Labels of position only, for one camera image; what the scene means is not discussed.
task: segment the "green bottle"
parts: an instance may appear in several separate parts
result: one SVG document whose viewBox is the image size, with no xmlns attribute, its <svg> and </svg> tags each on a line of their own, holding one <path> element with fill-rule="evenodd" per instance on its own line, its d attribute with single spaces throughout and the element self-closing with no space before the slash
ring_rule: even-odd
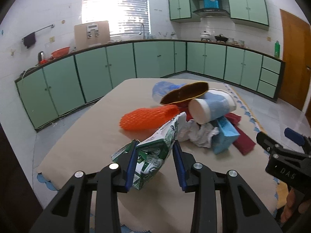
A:
<svg viewBox="0 0 311 233">
<path fill-rule="evenodd" d="M 274 45 L 274 57 L 279 58 L 280 57 L 280 44 L 278 41 L 276 41 Z"/>
</svg>

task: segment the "orange mesh net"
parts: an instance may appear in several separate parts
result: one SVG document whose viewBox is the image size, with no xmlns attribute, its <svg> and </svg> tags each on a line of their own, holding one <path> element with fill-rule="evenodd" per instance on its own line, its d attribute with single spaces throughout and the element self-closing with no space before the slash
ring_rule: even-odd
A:
<svg viewBox="0 0 311 233">
<path fill-rule="evenodd" d="M 125 114 L 120 120 L 124 130 L 148 130 L 161 127 L 180 113 L 176 105 L 140 108 Z"/>
</svg>

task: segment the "red plastic bowl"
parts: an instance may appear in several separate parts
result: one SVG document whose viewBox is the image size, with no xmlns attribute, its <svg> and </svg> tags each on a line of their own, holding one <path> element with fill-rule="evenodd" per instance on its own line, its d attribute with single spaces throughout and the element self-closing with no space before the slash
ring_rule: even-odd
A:
<svg viewBox="0 0 311 233">
<path fill-rule="evenodd" d="M 58 49 L 58 50 L 56 50 L 56 51 L 51 53 L 52 57 L 57 59 L 57 58 L 59 58 L 61 56 L 67 55 L 69 53 L 69 49 L 70 49 L 70 47 L 65 47 L 65 48 L 62 48 L 62 49 Z"/>
</svg>

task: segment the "towel rack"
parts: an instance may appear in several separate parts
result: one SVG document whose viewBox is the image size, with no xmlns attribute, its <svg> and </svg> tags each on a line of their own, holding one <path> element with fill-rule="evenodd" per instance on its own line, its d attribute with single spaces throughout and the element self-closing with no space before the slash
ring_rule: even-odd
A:
<svg viewBox="0 0 311 233">
<path fill-rule="evenodd" d="M 41 31 L 41 30 L 46 29 L 46 28 L 49 28 L 49 27 L 54 28 L 54 27 L 55 27 L 55 24 L 51 24 L 51 25 L 49 25 L 49 26 L 43 27 L 42 29 L 39 29 L 39 30 L 37 30 L 37 31 L 35 31 L 35 32 Z"/>
</svg>

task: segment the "range hood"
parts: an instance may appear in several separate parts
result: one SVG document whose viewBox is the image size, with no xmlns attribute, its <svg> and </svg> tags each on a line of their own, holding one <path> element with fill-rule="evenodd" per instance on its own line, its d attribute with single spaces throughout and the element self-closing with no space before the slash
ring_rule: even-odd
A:
<svg viewBox="0 0 311 233">
<path fill-rule="evenodd" d="M 193 13 L 200 17 L 230 17 L 228 11 L 218 8 L 204 8 L 194 11 Z"/>
</svg>

